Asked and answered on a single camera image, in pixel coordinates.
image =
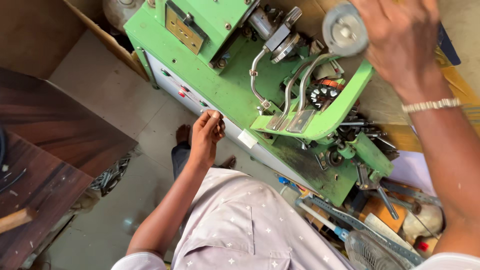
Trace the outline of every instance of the shirt pocket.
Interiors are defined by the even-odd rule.
[[[184,256],[203,246],[216,246],[254,255],[251,207],[226,202],[205,215],[193,230]]]
[[[270,251],[269,270],[287,270],[289,266],[290,252]]]

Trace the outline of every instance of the green machine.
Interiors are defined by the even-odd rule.
[[[368,41],[359,17],[342,14],[327,15],[330,52],[313,55],[295,31],[302,11],[259,0],[148,0],[124,28],[155,88],[175,79],[182,97],[220,110],[338,206],[355,184],[384,194],[379,181],[393,169],[355,116],[372,66],[362,62],[346,85],[312,75]]]

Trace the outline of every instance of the dark trousers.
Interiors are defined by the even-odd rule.
[[[173,177],[176,180],[180,175],[183,167],[187,164],[188,157],[190,156],[190,145],[188,141],[180,142],[172,149],[172,163],[173,163]],[[213,165],[212,168],[223,168],[222,166]]]

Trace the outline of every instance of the bare foot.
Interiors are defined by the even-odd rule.
[[[181,142],[184,142],[184,141],[188,142],[189,136],[190,136],[190,125],[181,125],[177,129],[177,134],[175,135],[175,137],[177,139],[177,144],[179,144]]]
[[[229,157],[225,162],[222,163],[221,167],[225,169],[234,169],[237,164],[237,158],[235,156]]]

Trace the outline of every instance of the silver bracelet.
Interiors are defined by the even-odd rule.
[[[410,105],[402,105],[402,109],[406,113],[418,112],[431,109],[452,108],[461,105],[459,98],[444,98],[439,101],[427,101]]]

